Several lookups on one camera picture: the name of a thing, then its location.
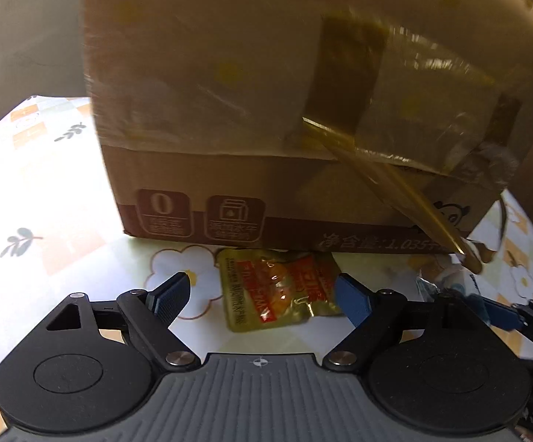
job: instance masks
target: tablecloth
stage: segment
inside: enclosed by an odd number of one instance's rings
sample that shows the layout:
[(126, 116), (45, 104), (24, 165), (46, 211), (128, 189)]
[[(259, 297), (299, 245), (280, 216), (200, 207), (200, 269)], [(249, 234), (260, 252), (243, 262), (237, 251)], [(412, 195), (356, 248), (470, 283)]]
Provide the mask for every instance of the tablecloth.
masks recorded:
[[(486, 297), (526, 303), (533, 298), (533, 226), (511, 194), (505, 192), (504, 199), (506, 234), (477, 284)], [(491, 208), (474, 239), (497, 245), (499, 211), (497, 204)], [(68, 294), (114, 299), (129, 289), (153, 289), (177, 271), (191, 278), (191, 301), (170, 329), (202, 360), (216, 351), (313, 352), (320, 359), (353, 329), (348, 319), (334, 317), (230, 332), (218, 249), (123, 233), (88, 98), (32, 97), (0, 121), (0, 361)], [(418, 298), (419, 267), (432, 260), (448, 263), (448, 256), (338, 253), (335, 258), (371, 289), (390, 287), (411, 299)], [(517, 354), (533, 357), (533, 344), (521, 334), (498, 334)]]

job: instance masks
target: gray ribbed plate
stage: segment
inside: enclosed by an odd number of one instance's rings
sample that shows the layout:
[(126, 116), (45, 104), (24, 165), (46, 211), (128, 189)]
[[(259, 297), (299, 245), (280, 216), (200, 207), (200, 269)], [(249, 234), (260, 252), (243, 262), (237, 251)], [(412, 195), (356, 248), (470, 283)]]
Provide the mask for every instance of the gray ribbed plate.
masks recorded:
[[(13, 428), (0, 442), (56, 437)], [(457, 442), (518, 442), (508, 429)], [(200, 369), (165, 376), (148, 402), (117, 424), (64, 442), (439, 442), (393, 421), (351, 374), (312, 355), (211, 354)]]

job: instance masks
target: triangular cutout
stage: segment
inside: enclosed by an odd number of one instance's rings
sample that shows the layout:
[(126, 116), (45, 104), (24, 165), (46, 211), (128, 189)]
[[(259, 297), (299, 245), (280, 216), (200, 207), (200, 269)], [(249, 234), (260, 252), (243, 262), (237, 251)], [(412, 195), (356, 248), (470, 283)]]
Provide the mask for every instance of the triangular cutout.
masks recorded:
[(62, 312), (58, 314), (51, 323), (48, 324), (47, 330), (67, 330), (80, 329), (80, 313), (76, 304), (68, 304)]

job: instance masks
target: number 0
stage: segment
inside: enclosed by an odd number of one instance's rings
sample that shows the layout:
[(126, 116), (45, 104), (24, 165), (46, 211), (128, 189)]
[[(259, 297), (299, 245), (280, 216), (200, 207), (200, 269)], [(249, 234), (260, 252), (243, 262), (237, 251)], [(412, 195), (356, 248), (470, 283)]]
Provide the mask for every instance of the number 0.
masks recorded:
[(152, 209), (158, 214), (170, 214), (173, 210), (172, 199), (163, 193), (154, 193), (150, 196)]

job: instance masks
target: metal screw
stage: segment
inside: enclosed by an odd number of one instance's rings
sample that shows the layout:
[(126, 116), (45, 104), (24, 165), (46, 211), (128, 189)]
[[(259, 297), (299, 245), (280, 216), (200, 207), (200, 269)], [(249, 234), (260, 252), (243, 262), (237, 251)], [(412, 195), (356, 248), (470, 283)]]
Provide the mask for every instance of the metal screw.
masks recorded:
[(353, 365), (357, 356), (348, 351), (336, 351), (328, 356), (328, 360), (334, 365)]
[(195, 356), (187, 351), (171, 352), (166, 356), (166, 361), (170, 365), (189, 365), (195, 360)]

